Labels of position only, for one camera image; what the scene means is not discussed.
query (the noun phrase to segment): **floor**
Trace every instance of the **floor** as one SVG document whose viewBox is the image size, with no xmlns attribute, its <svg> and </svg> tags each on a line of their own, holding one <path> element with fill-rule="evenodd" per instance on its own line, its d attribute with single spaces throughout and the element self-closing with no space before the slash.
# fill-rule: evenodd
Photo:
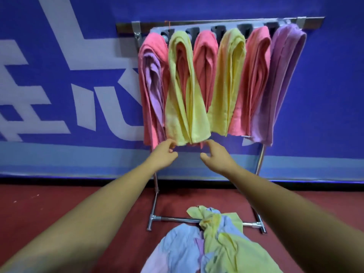
<svg viewBox="0 0 364 273">
<path fill-rule="evenodd" d="M 96 190 L 96 187 L 0 185 L 0 265 Z M 299 194 L 364 231 L 364 193 Z M 146 231 L 153 197 L 153 189 L 144 190 L 94 272 L 140 272 L 162 237 L 177 225 L 154 222 L 152 232 Z M 179 189 L 164 192 L 158 198 L 156 214 L 185 217 L 187 208 L 196 205 L 211 206 L 221 212 L 235 211 L 243 221 L 254 220 L 248 202 L 236 190 Z M 244 233 L 260 243 L 283 272 L 302 272 L 269 227 L 267 230 L 266 235 L 250 228 L 245 228 Z"/>
</svg>

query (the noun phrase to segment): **blue wall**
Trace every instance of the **blue wall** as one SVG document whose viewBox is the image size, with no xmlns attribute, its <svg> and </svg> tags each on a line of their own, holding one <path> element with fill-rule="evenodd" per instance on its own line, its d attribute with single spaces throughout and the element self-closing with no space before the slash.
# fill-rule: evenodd
<svg viewBox="0 0 364 273">
<path fill-rule="evenodd" d="M 273 146 L 266 151 L 262 175 L 364 179 L 364 147 L 360 144 L 364 137 L 361 3 L 361 0 L 345 0 L 345 3 L 342 0 L 184 0 L 183 3 L 0 0 L 0 47 L 4 46 L 2 41 L 14 40 L 23 55 L 21 58 L 18 51 L 0 49 L 0 67 L 5 66 L 18 87 L 42 86 L 51 104 L 34 104 L 32 108 L 40 120 L 64 121 L 69 131 L 19 133 L 22 142 L 8 142 L 8 138 L 0 136 L 3 141 L 0 171 L 112 177 L 134 167 L 148 154 L 141 141 L 123 140 L 112 132 L 95 94 L 96 130 L 77 124 L 71 84 L 92 93 L 94 87 L 114 87 L 125 123 L 131 128 L 142 125 L 138 100 L 126 84 L 118 82 L 124 73 L 126 80 L 126 75 L 136 75 L 136 53 L 132 38 L 121 39 L 121 53 L 114 46 L 118 42 L 116 22 L 326 16 L 321 29 L 308 32 L 275 125 Z M 108 60 L 107 54 L 100 54 L 99 58 L 93 45 L 101 53 L 106 51 L 120 57 L 120 63 L 112 57 Z M 8 86 L 2 74 L 6 73 L 0 72 L 0 92 Z M 0 114 L 5 120 L 22 120 L 12 105 L 1 104 Z M 214 139 L 224 144 L 241 165 L 254 170 L 257 144 L 242 146 L 242 138 L 232 136 L 214 135 Z M 180 151 L 186 154 L 161 175 L 220 178 L 198 161 L 198 149 L 182 147 Z"/>
</svg>

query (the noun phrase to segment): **pink towel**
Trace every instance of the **pink towel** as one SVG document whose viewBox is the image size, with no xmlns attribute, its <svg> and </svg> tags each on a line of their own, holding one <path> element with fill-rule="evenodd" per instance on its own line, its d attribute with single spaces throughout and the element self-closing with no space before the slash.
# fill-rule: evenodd
<svg viewBox="0 0 364 273">
<path fill-rule="evenodd" d="M 144 144 L 154 149 L 165 140 L 164 109 L 169 85 L 168 48 L 164 38 L 150 33 L 139 50 L 139 87 L 143 108 Z"/>
<path fill-rule="evenodd" d="M 269 74 L 271 38 L 266 26 L 255 29 L 246 44 L 238 98 L 228 133 L 250 136 L 250 121 L 261 100 Z"/>
<path fill-rule="evenodd" d="M 273 144 L 273 127 L 306 37 L 306 33 L 296 24 L 282 26 L 274 33 L 271 44 L 271 71 L 263 97 L 252 119 L 253 142 L 269 146 Z"/>
<path fill-rule="evenodd" d="M 193 49 L 193 66 L 200 84 L 206 112 L 209 110 L 214 92 L 218 47 L 213 32 L 202 31 L 197 36 Z"/>
</svg>

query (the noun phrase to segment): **purple towel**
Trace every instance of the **purple towel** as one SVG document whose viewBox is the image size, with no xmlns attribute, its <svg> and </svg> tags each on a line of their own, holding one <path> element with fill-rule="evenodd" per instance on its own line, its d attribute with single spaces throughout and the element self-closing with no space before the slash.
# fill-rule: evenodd
<svg viewBox="0 0 364 273">
<path fill-rule="evenodd" d="M 157 117 L 157 136 L 158 142 L 166 140 L 164 131 L 164 94 L 161 84 L 161 64 L 158 58 L 152 52 L 146 52 L 143 55 L 145 65 L 145 80 L 149 93 L 149 99 Z"/>
<path fill-rule="evenodd" d="M 296 24 L 282 26 L 274 33 L 267 84 L 251 122 L 253 142 L 273 144 L 273 127 L 306 37 Z"/>
</svg>

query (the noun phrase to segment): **right hand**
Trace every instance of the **right hand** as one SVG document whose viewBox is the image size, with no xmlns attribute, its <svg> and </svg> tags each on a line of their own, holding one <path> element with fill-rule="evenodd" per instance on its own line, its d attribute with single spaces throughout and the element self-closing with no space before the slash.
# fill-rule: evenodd
<svg viewBox="0 0 364 273">
<path fill-rule="evenodd" d="M 205 143 L 210 147 L 211 155 L 208 156 L 206 153 L 201 153 L 201 160 L 209 169 L 226 177 L 226 175 L 237 166 L 234 159 L 230 156 L 225 147 L 214 140 L 207 140 Z"/>
</svg>

